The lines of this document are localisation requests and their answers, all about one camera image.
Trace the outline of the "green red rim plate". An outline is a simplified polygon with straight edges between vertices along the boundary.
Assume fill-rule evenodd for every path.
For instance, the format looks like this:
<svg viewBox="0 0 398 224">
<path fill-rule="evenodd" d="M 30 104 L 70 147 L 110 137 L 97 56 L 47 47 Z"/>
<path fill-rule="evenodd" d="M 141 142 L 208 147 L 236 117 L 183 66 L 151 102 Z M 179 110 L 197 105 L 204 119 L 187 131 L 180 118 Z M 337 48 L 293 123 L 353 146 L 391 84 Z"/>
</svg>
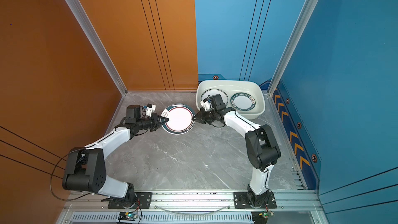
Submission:
<svg viewBox="0 0 398 224">
<path fill-rule="evenodd" d="M 182 135 L 188 133 L 193 129 L 195 121 L 192 120 L 194 117 L 194 110 L 185 104 L 173 104 L 165 108 L 161 114 L 162 117 L 168 118 L 162 128 L 170 134 Z"/>
</svg>

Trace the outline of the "red character plate front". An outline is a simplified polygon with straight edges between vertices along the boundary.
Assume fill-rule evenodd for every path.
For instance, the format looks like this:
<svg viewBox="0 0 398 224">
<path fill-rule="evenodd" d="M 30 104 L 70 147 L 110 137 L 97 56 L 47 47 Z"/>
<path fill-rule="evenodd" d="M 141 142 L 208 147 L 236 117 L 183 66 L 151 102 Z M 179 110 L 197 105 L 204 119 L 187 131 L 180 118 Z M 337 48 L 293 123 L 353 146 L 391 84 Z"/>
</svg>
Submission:
<svg viewBox="0 0 398 224">
<path fill-rule="evenodd" d="M 201 100 L 204 100 L 207 97 L 214 96 L 217 94 L 221 95 L 224 104 L 226 106 L 228 106 L 229 97 L 224 91 L 222 91 L 220 89 L 209 89 L 209 90 L 204 91 L 201 95 Z"/>
</svg>

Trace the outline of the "green lettered plate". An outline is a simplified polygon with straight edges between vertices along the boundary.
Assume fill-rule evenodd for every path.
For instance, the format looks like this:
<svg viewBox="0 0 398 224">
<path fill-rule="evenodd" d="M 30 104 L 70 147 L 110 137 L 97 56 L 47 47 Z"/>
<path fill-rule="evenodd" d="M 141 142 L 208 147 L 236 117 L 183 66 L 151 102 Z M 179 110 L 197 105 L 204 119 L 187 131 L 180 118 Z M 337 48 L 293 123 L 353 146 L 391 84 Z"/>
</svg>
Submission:
<svg viewBox="0 0 398 224">
<path fill-rule="evenodd" d="M 235 109 L 242 112 L 250 111 L 256 106 L 255 98 L 245 92 L 233 94 L 231 96 L 230 102 Z"/>
</svg>

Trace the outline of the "white plastic bin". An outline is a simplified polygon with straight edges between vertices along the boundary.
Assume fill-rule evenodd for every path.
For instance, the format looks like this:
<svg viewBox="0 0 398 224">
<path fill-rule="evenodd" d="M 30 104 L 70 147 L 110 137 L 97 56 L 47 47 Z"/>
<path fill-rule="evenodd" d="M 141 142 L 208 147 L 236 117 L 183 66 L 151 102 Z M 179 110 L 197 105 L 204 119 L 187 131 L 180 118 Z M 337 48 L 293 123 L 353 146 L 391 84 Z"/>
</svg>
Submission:
<svg viewBox="0 0 398 224">
<path fill-rule="evenodd" d="M 220 89 L 224 91 L 229 97 L 229 102 L 227 107 L 232 107 L 232 108 L 234 107 L 232 106 L 230 99 L 233 94 L 236 94 L 238 92 L 245 92 L 252 95 L 256 100 L 256 106 L 254 107 L 254 109 L 247 112 L 242 112 L 234 108 L 240 115 L 249 120 L 256 119 L 257 117 L 262 115 L 265 111 L 265 99 L 259 85 L 253 82 L 246 82 L 239 80 L 206 80 L 201 82 L 197 88 L 197 95 L 196 95 L 196 105 L 198 109 L 201 108 L 200 102 L 202 101 L 201 100 L 202 93 L 209 89 Z"/>
</svg>

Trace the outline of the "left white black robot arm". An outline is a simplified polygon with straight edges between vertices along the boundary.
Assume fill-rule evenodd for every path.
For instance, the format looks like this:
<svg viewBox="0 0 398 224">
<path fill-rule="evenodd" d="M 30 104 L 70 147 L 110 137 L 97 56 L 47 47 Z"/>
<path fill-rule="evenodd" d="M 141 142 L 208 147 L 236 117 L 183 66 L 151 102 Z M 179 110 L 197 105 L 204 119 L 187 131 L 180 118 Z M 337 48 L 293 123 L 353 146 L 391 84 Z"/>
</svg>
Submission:
<svg viewBox="0 0 398 224">
<path fill-rule="evenodd" d="M 138 205 L 133 184 L 107 175 L 105 160 L 118 147 L 138 136 L 140 131 L 156 131 L 169 121 L 154 111 L 155 105 L 152 104 L 130 105 L 126 116 L 109 134 L 83 148 L 71 150 L 67 156 L 62 187 L 106 196 L 109 202 L 123 208 Z"/>
</svg>

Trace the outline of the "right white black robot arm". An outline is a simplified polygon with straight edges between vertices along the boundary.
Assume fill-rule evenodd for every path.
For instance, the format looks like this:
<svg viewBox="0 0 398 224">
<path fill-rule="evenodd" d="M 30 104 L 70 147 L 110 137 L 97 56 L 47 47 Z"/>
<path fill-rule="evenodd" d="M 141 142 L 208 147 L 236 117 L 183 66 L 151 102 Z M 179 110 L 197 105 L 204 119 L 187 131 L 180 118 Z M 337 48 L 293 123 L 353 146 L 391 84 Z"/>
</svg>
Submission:
<svg viewBox="0 0 398 224">
<path fill-rule="evenodd" d="M 219 121 L 245 138 L 247 157 L 253 167 L 247 190 L 248 204 L 253 208 L 267 206 L 266 202 L 273 198 L 268 186 L 271 172 L 282 155 L 270 125 L 256 124 L 235 109 L 226 107 L 220 94 L 202 100 L 201 108 L 192 120 L 208 125 Z"/>
</svg>

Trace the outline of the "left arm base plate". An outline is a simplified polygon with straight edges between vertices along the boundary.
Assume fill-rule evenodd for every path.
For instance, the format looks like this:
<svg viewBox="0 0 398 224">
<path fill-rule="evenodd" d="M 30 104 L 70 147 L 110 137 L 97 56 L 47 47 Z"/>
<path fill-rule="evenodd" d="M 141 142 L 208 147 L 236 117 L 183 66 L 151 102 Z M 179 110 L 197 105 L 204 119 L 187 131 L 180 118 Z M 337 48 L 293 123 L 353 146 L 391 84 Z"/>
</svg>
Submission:
<svg viewBox="0 0 398 224">
<path fill-rule="evenodd" d="M 136 192 L 135 193 L 135 202 L 123 202 L 121 200 L 110 199 L 108 202 L 108 209 L 149 209 L 151 200 L 152 200 L 152 192 Z"/>
</svg>

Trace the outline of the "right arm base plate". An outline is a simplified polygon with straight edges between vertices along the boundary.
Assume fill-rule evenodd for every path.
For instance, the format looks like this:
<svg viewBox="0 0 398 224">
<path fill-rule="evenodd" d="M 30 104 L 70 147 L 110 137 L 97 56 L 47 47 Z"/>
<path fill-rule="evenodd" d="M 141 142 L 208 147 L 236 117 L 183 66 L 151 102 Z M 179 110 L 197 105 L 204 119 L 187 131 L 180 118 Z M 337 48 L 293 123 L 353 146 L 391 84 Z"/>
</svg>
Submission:
<svg viewBox="0 0 398 224">
<path fill-rule="evenodd" d="M 235 208 L 267 208 L 276 209 L 277 203 L 274 194 L 271 191 L 266 191 L 261 195 L 255 195 L 252 192 L 238 191 L 234 194 Z"/>
</svg>

